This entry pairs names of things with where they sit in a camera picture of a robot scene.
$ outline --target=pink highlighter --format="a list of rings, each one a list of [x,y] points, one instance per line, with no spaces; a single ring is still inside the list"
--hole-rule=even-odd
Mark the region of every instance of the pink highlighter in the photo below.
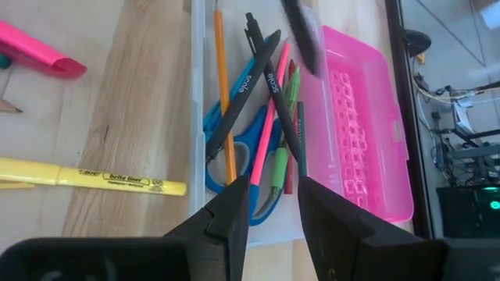
[[[0,20],[0,54],[59,78],[78,78],[87,67]]]
[[[285,41],[283,50],[281,51],[280,61],[278,62],[277,79],[280,87],[283,87],[284,73],[287,67],[288,56],[290,55],[290,45]],[[259,148],[257,149],[257,156],[253,165],[252,175],[250,177],[250,184],[258,187],[260,185],[260,178],[263,174],[264,162],[266,162],[267,147],[271,138],[271,131],[273,130],[273,122],[275,115],[275,107],[273,99],[270,98],[267,107],[266,121],[262,129],[262,136],[260,137]]]

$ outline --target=black pen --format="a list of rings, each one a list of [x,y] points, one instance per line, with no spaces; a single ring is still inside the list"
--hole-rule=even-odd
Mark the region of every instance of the black pen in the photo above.
[[[298,50],[300,51],[300,56],[302,57],[305,67],[307,67],[309,72],[313,75],[318,74],[317,47],[311,32],[307,28],[298,0],[281,0],[281,4],[287,14],[291,31],[294,34],[295,42],[297,42]]]
[[[212,137],[210,137],[209,141],[206,143],[205,163],[208,163],[215,159],[215,157],[219,153],[224,141],[227,138],[227,135],[231,131],[231,128],[240,115],[246,101],[248,100],[250,93],[253,91],[253,88],[256,86],[257,81],[264,72],[264,68],[266,67],[268,61],[271,59],[274,50],[276,50],[276,47],[280,43],[280,39],[281,30],[277,30],[276,32],[271,34],[271,36],[269,36],[268,41],[263,45],[263,48],[259,49],[255,57],[255,65],[243,80],[241,86],[239,87],[238,93],[231,100],[231,103],[222,116],[219,125],[217,126],[217,128],[215,128],[212,133]]]
[[[252,52],[259,53],[262,47],[265,46],[263,35],[260,31],[259,24],[257,20],[253,18],[253,15],[249,12],[247,13],[247,34],[248,43]],[[294,123],[291,120],[291,113],[288,110],[287,102],[285,101],[283,90],[277,81],[276,71],[274,70],[273,63],[271,60],[268,61],[266,68],[264,69],[264,75],[266,76],[267,87],[271,92],[271,98],[276,106],[276,112],[280,118],[281,127],[283,129],[285,140],[288,143],[288,148],[290,153],[294,156],[295,160],[298,162],[300,159],[300,143],[298,142],[297,134],[295,133]]]

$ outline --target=pink pen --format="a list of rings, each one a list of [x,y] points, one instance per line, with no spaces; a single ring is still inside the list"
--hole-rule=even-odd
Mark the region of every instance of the pink pen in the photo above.
[[[280,87],[283,86],[284,73],[287,67],[288,56],[290,55],[290,45],[285,41],[283,50],[281,51],[280,61],[278,62],[277,79]],[[250,177],[250,184],[254,186],[260,185],[260,178],[263,174],[264,162],[266,161],[267,147],[271,138],[271,131],[273,130],[274,102],[271,98],[269,106],[267,107],[266,121],[264,122],[264,129],[262,129],[262,136],[260,137],[259,148],[257,149],[257,156]]]

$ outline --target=green light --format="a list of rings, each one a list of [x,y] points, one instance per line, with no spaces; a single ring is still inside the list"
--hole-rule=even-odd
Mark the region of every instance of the green light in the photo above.
[[[494,210],[498,210],[498,209],[500,209],[500,202],[498,202],[498,201],[492,201],[490,203],[490,207],[492,209],[494,209]]]

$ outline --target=yellow highlighter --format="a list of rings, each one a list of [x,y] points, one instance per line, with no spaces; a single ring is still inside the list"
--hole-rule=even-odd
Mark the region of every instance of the yellow highlighter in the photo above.
[[[33,184],[89,187],[176,196],[186,194],[185,183],[0,158],[0,189],[33,187]]]

